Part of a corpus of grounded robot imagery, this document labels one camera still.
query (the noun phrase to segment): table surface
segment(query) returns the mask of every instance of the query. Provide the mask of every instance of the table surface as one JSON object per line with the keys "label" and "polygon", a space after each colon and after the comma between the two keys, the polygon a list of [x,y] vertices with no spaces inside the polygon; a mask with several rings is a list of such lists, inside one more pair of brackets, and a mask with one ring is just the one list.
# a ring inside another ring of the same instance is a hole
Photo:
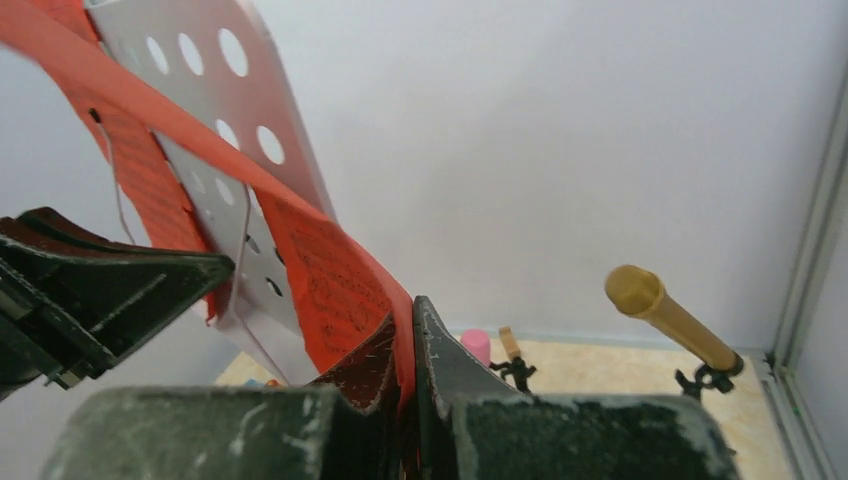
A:
{"label": "table surface", "polygon": [[[500,341],[491,339],[492,361],[506,361]],[[556,342],[519,342],[522,357],[538,371],[530,378],[534,393],[679,394],[674,370],[691,373],[700,362],[685,351]],[[718,421],[743,479],[789,480],[791,470],[760,382],[746,357],[729,395],[705,391],[703,403]],[[219,385],[262,383],[273,376],[242,353],[218,377]]]}

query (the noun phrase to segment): pink cup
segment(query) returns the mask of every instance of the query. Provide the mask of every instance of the pink cup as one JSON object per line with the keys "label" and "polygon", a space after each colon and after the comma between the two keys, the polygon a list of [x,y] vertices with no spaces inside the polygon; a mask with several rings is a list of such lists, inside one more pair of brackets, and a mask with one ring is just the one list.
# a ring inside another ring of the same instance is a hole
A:
{"label": "pink cup", "polygon": [[489,341],[489,334],[483,330],[466,330],[459,337],[459,343],[477,357],[477,360],[480,360],[483,365],[488,367],[492,362],[492,345]]}

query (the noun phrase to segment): white wall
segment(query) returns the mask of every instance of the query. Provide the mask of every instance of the white wall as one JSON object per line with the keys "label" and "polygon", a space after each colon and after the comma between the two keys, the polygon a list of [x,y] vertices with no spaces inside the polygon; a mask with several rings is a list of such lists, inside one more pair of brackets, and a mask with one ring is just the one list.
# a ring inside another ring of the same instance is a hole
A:
{"label": "white wall", "polygon": [[[67,100],[37,66],[0,47],[0,216],[51,206],[95,233],[126,240],[111,171]],[[136,239],[144,239],[130,212]],[[203,320],[187,314],[98,381],[63,391],[41,380],[0,403],[2,478],[38,476],[68,416],[109,385],[210,384],[238,353]]]}
{"label": "white wall", "polygon": [[848,2],[257,3],[340,222],[451,327],[657,339],[636,263],[771,346]]}
{"label": "white wall", "polygon": [[[848,212],[843,215],[848,219]],[[796,378],[807,411],[828,450],[839,478],[848,478],[848,222],[839,240],[822,287],[798,362]]]}

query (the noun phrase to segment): white cord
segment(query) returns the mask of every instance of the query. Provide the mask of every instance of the white cord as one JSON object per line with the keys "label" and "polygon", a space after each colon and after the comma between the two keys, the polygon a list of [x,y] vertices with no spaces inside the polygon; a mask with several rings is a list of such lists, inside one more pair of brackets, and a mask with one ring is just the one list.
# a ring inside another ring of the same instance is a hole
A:
{"label": "white cord", "polygon": [[106,129],[103,128],[103,124],[100,123],[100,117],[94,116],[94,121],[97,123],[97,128],[100,129],[100,134],[103,135],[103,140],[106,142],[106,160],[109,162],[109,165],[112,166],[112,180],[115,183],[115,201],[118,204],[118,220],[121,222],[121,228],[124,229],[124,233],[127,234],[127,238],[130,239],[130,243],[133,245],[137,245],[135,243],[135,238],[130,233],[130,227],[127,225],[127,219],[124,217],[124,205],[121,201],[121,186],[118,184],[118,169],[115,167],[115,157],[112,152],[112,139],[109,138],[109,134],[106,133]]}
{"label": "white cord", "polygon": [[288,379],[286,379],[285,374],[283,374],[282,369],[280,369],[274,359],[271,358],[271,355],[268,353],[267,350],[265,350],[265,347],[263,347],[262,344],[259,343],[259,339],[256,338],[256,335],[254,335],[253,332],[250,330],[250,327],[247,326],[247,322],[245,322],[244,319],[241,318],[241,316],[238,314],[238,312],[236,312],[236,299],[238,298],[238,287],[241,283],[241,266],[242,260],[244,259],[244,247],[247,243],[245,239],[247,238],[247,224],[248,222],[250,222],[251,209],[250,194],[247,191],[247,185],[242,183],[241,186],[244,189],[244,202],[247,207],[244,210],[244,219],[242,219],[241,224],[241,236],[239,237],[239,247],[238,251],[236,252],[236,269],[233,273],[233,287],[230,290],[230,298],[227,302],[227,315],[230,315],[239,321],[242,328],[244,328],[244,331],[247,332],[247,336],[250,337],[250,340],[253,342],[254,345],[256,345],[256,348],[259,349],[268,364],[274,368],[274,373],[277,375],[277,378],[281,380],[284,384],[289,385],[289,381]]}

